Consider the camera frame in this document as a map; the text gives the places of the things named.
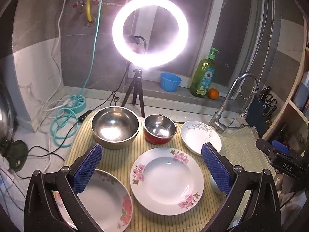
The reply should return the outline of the gloved right hand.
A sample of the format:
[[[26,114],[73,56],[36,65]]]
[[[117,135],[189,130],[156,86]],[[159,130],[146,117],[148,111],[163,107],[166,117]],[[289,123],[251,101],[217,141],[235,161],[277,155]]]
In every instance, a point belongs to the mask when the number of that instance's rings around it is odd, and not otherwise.
[[[300,190],[295,179],[286,174],[277,174],[274,182],[281,207],[281,226],[286,230],[300,215],[308,200],[308,191]]]

